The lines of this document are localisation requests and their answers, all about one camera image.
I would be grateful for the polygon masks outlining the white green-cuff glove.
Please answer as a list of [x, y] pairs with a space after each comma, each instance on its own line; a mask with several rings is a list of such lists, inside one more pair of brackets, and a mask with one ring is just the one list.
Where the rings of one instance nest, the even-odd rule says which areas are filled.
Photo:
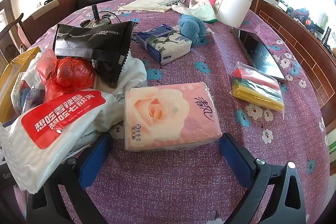
[[171, 9], [183, 15], [194, 16], [205, 23], [217, 21], [214, 9], [208, 0], [190, 0], [188, 7], [183, 3], [178, 3], [172, 5]]

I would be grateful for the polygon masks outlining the blue floral tissue pack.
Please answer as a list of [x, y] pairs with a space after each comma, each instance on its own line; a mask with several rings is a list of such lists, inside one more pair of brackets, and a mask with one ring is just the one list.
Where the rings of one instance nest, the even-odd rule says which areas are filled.
[[192, 41], [166, 24], [136, 34], [138, 44], [161, 65], [188, 54]]

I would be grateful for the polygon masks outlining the white plastic jar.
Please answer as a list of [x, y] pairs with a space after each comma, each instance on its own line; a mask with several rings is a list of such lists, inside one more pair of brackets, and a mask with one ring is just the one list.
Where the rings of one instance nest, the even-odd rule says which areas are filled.
[[240, 28], [253, 0], [216, 0], [214, 12], [217, 20], [233, 28]]

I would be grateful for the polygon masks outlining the purple floral tablecloth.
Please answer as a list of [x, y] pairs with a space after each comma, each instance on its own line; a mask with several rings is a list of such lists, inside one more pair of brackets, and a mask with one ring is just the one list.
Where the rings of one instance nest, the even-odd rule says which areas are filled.
[[[220, 126], [254, 157], [269, 164], [295, 163], [305, 200], [305, 221], [321, 215], [329, 183], [326, 130], [302, 62], [258, 15], [249, 11], [242, 29], [255, 33], [280, 65], [283, 113], [253, 107], [230, 94], [237, 62], [248, 63], [242, 48], [221, 23], [210, 25], [208, 41], [189, 54], [160, 65], [139, 44], [131, 54], [145, 65], [148, 84], [204, 82], [219, 113]], [[186, 151], [128, 152], [115, 140], [87, 193], [109, 223], [219, 223], [245, 193], [217, 143]]]

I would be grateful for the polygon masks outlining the black smartphone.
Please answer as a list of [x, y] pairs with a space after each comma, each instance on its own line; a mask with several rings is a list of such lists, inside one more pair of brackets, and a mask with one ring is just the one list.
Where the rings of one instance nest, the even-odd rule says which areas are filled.
[[285, 77], [275, 59], [257, 35], [237, 28], [231, 28], [230, 32], [238, 40], [252, 67], [279, 82], [285, 81]]

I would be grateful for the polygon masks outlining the black foil bag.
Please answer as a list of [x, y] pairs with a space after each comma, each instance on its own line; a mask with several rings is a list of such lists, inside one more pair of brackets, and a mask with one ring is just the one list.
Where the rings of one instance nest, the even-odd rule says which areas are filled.
[[132, 21], [95, 28], [58, 24], [52, 49], [56, 56], [93, 61], [100, 78], [115, 88], [130, 50], [135, 26]]

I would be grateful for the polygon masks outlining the white cloth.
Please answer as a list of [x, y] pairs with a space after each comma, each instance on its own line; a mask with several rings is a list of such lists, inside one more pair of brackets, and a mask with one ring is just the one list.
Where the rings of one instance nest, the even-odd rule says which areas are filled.
[[127, 58], [122, 67], [117, 86], [110, 88], [109, 93], [119, 100], [125, 96], [125, 93], [131, 88], [140, 88], [147, 85], [147, 72], [144, 63], [131, 55], [131, 51], [127, 54]]

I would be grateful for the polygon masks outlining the white paper notebook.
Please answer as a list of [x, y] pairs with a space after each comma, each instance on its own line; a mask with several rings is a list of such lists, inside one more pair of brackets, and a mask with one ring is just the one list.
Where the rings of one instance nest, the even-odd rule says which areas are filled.
[[127, 5], [119, 7], [118, 11], [152, 11], [152, 12], [167, 12], [171, 9], [171, 6], [160, 5], [161, 2], [167, 0], [135, 0]]

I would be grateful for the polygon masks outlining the coloured bags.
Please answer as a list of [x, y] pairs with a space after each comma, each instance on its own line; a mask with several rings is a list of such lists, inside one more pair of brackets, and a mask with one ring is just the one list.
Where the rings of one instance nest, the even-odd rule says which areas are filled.
[[284, 114], [285, 106], [277, 80], [249, 65], [237, 62], [231, 74], [232, 97], [245, 101], [249, 117], [273, 120], [273, 111]]

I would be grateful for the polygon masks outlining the brown wooden cabinet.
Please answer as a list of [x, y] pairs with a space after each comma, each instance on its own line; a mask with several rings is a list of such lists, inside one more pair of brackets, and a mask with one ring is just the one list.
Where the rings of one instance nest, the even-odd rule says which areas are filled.
[[335, 61], [327, 49], [301, 24], [285, 12], [262, 0], [251, 10], [284, 39], [313, 85], [326, 132], [335, 130]]

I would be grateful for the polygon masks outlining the pink rose tissue pack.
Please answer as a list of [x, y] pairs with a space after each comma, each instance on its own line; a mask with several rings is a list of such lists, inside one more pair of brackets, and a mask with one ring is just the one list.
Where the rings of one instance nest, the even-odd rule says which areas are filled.
[[123, 125], [128, 151], [195, 148], [222, 136], [213, 98], [203, 82], [130, 89]]

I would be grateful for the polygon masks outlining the yellow cardboard box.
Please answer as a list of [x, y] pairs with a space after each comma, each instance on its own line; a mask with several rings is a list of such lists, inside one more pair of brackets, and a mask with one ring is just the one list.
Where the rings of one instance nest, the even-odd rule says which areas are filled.
[[32, 59], [37, 53], [41, 52], [39, 47], [28, 50], [19, 56], [15, 57], [5, 68], [1, 75], [1, 94], [0, 94], [0, 119], [1, 123], [6, 123], [11, 120], [14, 114], [14, 108], [11, 103], [10, 94], [14, 87], [15, 81], [20, 72], [25, 72]]

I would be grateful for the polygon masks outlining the blue knitted cloth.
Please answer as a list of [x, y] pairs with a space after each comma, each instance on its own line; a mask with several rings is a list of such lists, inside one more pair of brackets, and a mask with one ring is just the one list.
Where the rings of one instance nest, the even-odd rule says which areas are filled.
[[182, 15], [178, 21], [179, 32], [191, 40], [191, 46], [204, 46], [207, 43], [207, 27], [203, 21], [195, 16]]

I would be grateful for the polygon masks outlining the red plastic bag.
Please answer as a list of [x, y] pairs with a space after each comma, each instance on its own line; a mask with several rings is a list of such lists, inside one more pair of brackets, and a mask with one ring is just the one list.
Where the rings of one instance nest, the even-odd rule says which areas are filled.
[[90, 61], [77, 57], [58, 59], [53, 50], [41, 55], [37, 72], [45, 86], [46, 102], [66, 93], [92, 88], [96, 78]]

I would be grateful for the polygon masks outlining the dark wooden chair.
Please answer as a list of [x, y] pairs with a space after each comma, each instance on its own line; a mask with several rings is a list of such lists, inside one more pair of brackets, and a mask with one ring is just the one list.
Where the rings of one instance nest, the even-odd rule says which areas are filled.
[[7, 63], [25, 52], [34, 43], [22, 22], [23, 16], [24, 13], [21, 13], [17, 19], [1, 30], [1, 54]]

